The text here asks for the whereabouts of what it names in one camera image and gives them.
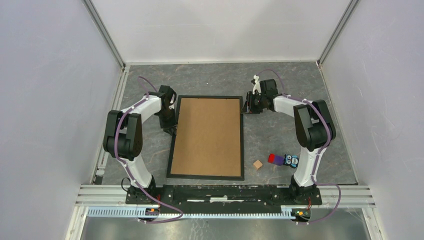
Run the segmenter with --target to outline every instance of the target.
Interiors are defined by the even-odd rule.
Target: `black frame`
[[[208,96],[208,95],[179,95],[178,103],[175,110],[175,118],[178,122],[178,117],[180,115],[180,103],[182,98],[191,98],[191,99],[240,99],[240,110],[243,108],[243,97],[242,96]],[[235,181],[244,181],[245,180],[245,146],[243,138],[243,114],[240,113],[240,176],[208,176],[208,175],[189,175],[189,174],[172,174],[172,162],[174,159],[174,147],[175,140],[177,135],[172,135],[171,147],[169,151],[168,167],[166,170],[166,177],[171,179],[200,179],[200,180],[235,180]]]
[[[293,190],[289,185],[275,184],[150,186],[148,192],[152,196],[166,196],[161,201],[182,210],[184,214],[278,214],[281,213],[281,206],[307,206],[308,204],[320,206],[323,204],[320,189],[317,187],[313,187],[312,191],[297,193],[296,196],[293,196]],[[223,204],[222,202],[211,202],[212,197],[227,197],[229,200],[243,201]],[[140,205],[154,202],[139,188],[130,186],[125,203]],[[178,214],[176,210],[168,207],[161,207],[160,213]]]

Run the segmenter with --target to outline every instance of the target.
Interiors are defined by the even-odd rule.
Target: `wooden block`
[[[253,166],[256,168],[256,170],[258,170],[258,169],[260,169],[260,168],[262,167],[262,162],[261,162],[261,161],[259,161],[259,160],[256,160],[256,161],[253,163]]]

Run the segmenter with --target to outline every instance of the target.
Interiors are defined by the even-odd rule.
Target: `cork board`
[[[244,180],[241,96],[178,97],[168,178]]]

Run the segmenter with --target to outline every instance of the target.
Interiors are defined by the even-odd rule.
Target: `black mounting plate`
[[[150,194],[186,214],[281,213],[281,206],[307,206],[309,197],[312,205],[323,204],[318,188],[292,199],[288,185],[164,185]],[[128,191],[125,203],[154,202],[138,189]],[[168,207],[161,207],[160,212],[178,213]]]

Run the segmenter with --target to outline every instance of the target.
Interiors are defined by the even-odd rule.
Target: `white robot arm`
[[[278,94],[274,79],[259,81],[259,77],[255,75],[251,82],[254,85],[253,91],[247,93],[246,102],[241,112],[244,114],[259,114],[263,109],[269,109],[294,118],[296,136],[301,149],[299,163],[291,179],[290,188],[293,189],[295,196],[302,195],[302,192],[312,191],[316,188],[312,177],[316,179],[315,176],[322,154],[327,149],[323,148],[320,151],[320,148],[325,145],[328,139],[324,125],[327,125],[329,129],[330,139],[333,140],[336,137],[336,129],[326,102],[324,100],[307,101],[305,99],[298,101],[289,98],[288,95]],[[319,111],[325,122],[320,120],[308,103]]]
[[[124,167],[126,173],[132,176],[133,179],[136,179],[143,188],[148,188],[151,185],[153,177],[147,170],[140,154],[143,148],[142,124],[150,116],[158,115],[160,127],[163,131],[170,135],[175,133],[177,127],[174,111],[175,97],[176,94],[172,88],[162,85],[158,92],[150,92],[149,96],[145,95],[141,99],[141,101],[144,101],[143,104],[137,107],[131,106],[121,111],[112,110],[107,116],[103,148],[115,158],[114,141],[118,122],[123,113],[133,108],[123,121],[121,130],[126,128],[126,133],[119,133],[117,150],[122,160],[119,162]],[[131,181],[131,185],[136,188],[138,187],[134,181]]]

